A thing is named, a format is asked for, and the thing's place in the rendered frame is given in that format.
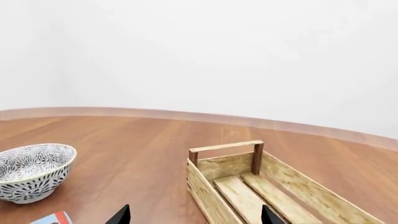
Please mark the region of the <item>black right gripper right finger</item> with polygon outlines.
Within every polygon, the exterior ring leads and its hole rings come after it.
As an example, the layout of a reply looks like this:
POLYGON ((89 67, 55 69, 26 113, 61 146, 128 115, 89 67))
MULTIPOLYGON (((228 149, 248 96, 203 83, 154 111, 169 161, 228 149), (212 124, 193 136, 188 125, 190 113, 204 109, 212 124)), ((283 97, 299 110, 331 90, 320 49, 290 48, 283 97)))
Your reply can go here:
POLYGON ((285 224, 284 220, 277 216, 267 205, 262 206, 261 222, 262 224, 285 224))

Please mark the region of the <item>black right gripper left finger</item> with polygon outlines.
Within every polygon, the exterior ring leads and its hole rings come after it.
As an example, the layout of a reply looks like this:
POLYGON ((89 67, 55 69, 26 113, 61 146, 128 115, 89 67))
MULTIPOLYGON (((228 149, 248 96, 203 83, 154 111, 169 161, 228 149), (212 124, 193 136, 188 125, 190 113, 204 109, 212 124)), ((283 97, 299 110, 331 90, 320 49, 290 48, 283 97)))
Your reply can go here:
POLYGON ((105 224, 130 224, 129 205, 123 206, 123 208, 116 212, 105 224))

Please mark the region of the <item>wooden slatted tray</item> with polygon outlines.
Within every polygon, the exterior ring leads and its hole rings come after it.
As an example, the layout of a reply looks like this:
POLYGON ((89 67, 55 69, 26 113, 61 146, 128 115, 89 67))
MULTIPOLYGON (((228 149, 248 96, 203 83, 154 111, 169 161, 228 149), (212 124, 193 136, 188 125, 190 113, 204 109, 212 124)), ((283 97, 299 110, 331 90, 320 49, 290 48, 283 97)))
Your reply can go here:
POLYGON ((263 150, 260 140, 197 147, 187 159, 188 191, 209 224, 262 224, 267 205, 285 224, 385 224, 263 150))

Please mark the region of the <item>blue and red book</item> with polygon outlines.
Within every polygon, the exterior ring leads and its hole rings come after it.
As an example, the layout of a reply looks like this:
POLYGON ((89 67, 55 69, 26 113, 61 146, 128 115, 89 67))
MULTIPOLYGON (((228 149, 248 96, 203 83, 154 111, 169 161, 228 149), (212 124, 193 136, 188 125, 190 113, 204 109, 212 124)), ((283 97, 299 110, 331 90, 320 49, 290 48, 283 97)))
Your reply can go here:
POLYGON ((65 211, 58 211, 35 220, 30 224, 73 224, 72 220, 65 211))

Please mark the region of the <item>black and white patterned bowl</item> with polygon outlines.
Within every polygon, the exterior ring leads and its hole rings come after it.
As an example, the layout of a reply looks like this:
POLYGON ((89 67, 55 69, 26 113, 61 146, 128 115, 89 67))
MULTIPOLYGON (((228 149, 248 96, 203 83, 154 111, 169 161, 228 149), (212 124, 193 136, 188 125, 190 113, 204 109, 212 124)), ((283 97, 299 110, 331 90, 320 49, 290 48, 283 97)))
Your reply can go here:
POLYGON ((0 152, 0 200, 34 203, 64 182, 77 156, 74 147, 42 143, 0 152))

